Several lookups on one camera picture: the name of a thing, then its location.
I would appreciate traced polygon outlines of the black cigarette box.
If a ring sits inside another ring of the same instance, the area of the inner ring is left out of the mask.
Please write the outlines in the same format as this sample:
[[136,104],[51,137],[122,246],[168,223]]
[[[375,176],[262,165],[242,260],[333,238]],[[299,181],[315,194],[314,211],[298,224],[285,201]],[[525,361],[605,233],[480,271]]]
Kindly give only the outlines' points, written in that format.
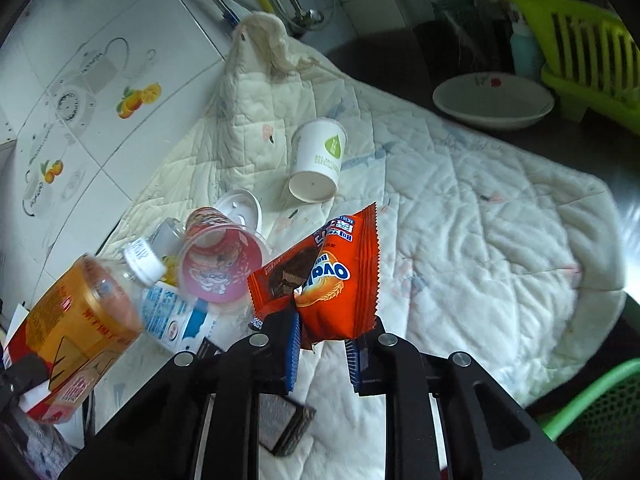
[[259,444],[273,456],[291,456],[315,414],[312,406],[289,396],[262,394],[259,397]]

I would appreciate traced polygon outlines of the blue white milk carton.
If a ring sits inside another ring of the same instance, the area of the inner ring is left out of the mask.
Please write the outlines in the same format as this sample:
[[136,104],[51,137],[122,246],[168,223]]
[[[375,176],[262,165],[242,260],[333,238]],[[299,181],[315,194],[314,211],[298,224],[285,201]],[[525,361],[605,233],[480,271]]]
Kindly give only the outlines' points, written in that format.
[[139,299],[145,333],[171,353],[198,352],[204,339],[212,339],[220,313],[204,300],[186,300],[178,288],[157,282]]

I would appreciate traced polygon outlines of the orange drink plastic bottle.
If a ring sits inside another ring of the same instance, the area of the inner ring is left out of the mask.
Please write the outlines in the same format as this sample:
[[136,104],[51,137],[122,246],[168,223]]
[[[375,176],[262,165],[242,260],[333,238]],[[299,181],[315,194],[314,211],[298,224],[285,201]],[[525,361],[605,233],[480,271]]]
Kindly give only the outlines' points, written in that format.
[[140,302],[165,273],[143,237],[117,258],[79,257],[32,307],[3,352],[8,365],[33,353],[47,367],[47,378],[21,395],[21,410],[40,424],[68,422],[143,332]]

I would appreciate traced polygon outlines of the red cartoon paper cup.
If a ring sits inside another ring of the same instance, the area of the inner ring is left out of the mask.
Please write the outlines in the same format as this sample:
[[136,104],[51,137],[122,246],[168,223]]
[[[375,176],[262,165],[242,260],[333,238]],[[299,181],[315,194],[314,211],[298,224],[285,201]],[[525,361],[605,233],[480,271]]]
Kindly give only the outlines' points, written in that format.
[[183,295],[209,304],[231,304],[247,293],[247,279],[268,260],[269,249],[247,226],[213,207],[186,219],[176,278]]

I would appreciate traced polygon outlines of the orange Ovaltine snack wrapper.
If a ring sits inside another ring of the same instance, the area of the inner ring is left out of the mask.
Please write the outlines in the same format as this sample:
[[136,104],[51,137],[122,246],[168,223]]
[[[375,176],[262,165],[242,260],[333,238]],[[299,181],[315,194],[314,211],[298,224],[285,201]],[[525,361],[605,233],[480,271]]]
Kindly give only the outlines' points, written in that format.
[[375,326],[380,288],[376,205],[326,222],[247,279],[255,326],[294,308],[305,348]]

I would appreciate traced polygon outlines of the white plastic cup lid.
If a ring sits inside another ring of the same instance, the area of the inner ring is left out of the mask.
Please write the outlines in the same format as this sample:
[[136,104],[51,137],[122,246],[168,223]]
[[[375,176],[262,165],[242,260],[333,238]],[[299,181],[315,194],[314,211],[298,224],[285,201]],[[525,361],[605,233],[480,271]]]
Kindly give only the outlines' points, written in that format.
[[256,233],[262,230],[262,207],[250,191],[242,188],[229,191],[216,200],[214,208],[240,226]]

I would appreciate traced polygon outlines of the white paper cup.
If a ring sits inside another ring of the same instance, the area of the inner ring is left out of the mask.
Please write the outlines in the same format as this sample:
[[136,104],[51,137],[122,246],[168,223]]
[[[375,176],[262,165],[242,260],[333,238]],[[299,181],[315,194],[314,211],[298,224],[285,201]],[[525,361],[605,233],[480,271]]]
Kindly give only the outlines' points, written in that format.
[[305,122],[292,139],[292,171],[288,190],[304,203],[323,203],[337,191],[347,133],[331,118]]

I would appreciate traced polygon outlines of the blue silver beer can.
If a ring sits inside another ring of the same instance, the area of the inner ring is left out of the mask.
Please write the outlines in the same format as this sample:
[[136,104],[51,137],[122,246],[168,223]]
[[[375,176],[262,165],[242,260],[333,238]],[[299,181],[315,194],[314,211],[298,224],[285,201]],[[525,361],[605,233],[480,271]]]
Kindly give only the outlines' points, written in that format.
[[160,259],[175,257],[183,246],[184,226],[176,218],[166,218],[149,237],[149,244]]

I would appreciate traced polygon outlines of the green perforated trash basket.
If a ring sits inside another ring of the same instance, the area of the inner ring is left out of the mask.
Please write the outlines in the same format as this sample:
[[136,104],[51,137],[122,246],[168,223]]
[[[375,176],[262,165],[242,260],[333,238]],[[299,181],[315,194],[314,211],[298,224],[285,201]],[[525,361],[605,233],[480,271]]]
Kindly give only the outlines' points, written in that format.
[[582,478],[639,480],[639,361],[616,366],[538,424]]

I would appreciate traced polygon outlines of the white quilted blanket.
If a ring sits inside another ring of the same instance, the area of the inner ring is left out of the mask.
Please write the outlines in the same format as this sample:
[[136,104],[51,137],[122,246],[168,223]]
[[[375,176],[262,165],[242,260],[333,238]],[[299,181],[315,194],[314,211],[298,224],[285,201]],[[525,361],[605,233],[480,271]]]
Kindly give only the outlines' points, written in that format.
[[[336,194],[288,190],[305,122],[347,133]],[[245,188],[280,254],[378,207],[378,315],[435,356],[468,352],[519,404],[572,379],[625,302],[620,220],[600,179],[446,122],[350,78],[269,14],[236,30],[204,115],[126,211],[104,252]]]

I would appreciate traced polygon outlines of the white ceramic plate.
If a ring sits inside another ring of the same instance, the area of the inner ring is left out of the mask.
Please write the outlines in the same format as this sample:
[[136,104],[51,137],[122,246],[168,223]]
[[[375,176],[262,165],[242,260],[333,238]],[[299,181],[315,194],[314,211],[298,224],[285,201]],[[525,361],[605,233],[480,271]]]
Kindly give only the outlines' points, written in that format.
[[554,107],[554,97],[541,84],[503,73],[448,79],[434,90],[433,102],[458,122],[494,131],[528,128]]

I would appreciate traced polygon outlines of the teal soap bottle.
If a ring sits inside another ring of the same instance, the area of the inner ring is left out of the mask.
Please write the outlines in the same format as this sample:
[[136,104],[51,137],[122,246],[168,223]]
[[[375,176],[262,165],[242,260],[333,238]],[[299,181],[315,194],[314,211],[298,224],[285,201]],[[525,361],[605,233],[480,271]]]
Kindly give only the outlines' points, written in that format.
[[512,23],[510,39],[515,75],[541,82],[544,54],[524,18]]

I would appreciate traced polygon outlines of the lime green dish rack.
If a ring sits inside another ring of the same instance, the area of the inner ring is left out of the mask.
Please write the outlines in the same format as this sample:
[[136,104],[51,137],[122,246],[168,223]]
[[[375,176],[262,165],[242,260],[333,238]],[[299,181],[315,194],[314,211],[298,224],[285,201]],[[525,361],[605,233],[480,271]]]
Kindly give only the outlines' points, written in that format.
[[541,80],[566,119],[594,110],[639,131],[639,48],[616,14],[579,0],[506,1],[534,33],[546,58]]

